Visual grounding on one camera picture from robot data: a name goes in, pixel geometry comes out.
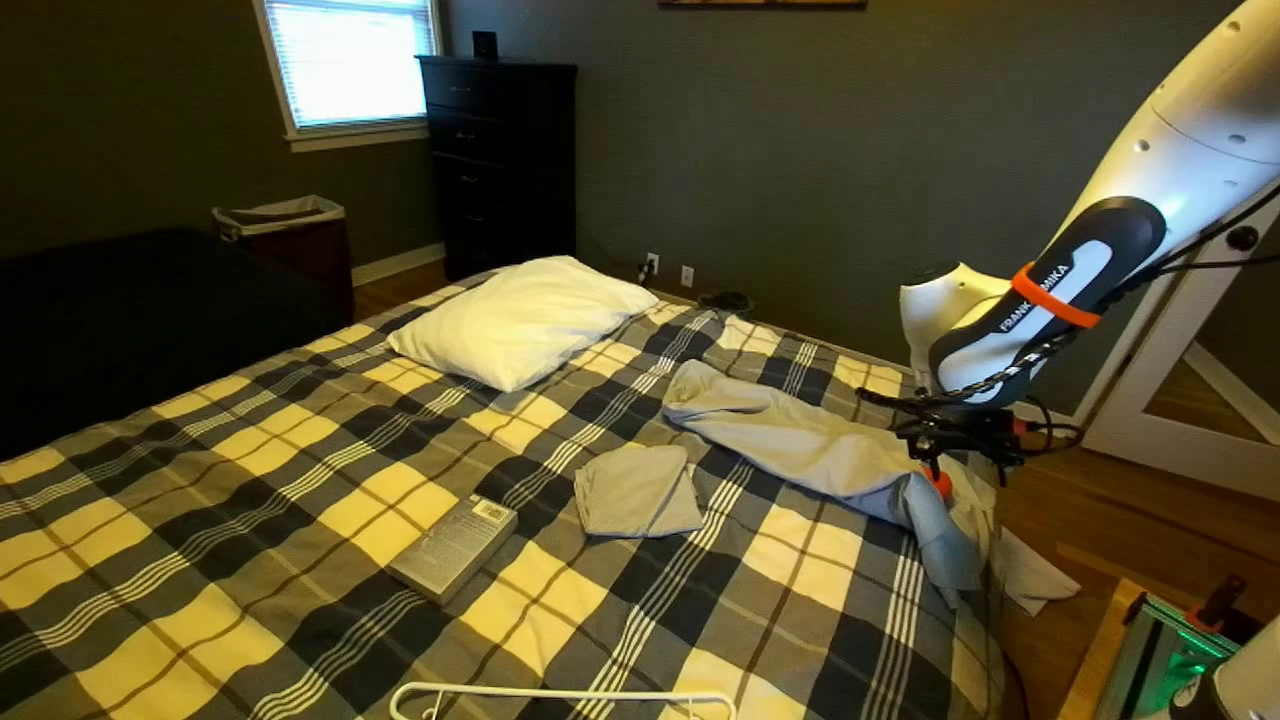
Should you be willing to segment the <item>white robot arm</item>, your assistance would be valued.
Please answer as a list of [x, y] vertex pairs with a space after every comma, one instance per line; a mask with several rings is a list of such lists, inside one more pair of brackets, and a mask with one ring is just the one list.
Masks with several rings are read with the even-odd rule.
[[1011, 274], [957, 260], [901, 286], [915, 396], [891, 430], [915, 458], [1026, 457], [1011, 398], [1198, 241], [1280, 178], [1280, 0], [1240, 0], [1134, 110], [1052, 241]]

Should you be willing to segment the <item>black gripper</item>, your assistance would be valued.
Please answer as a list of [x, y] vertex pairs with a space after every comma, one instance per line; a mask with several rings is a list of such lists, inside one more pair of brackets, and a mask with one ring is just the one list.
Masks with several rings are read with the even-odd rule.
[[891, 430], [915, 458], [936, 465], [944, 453], [982, 453], [997, 465], [1021, 465], [1016, 416], [1009, 408], [962, 398], [910, 398]]

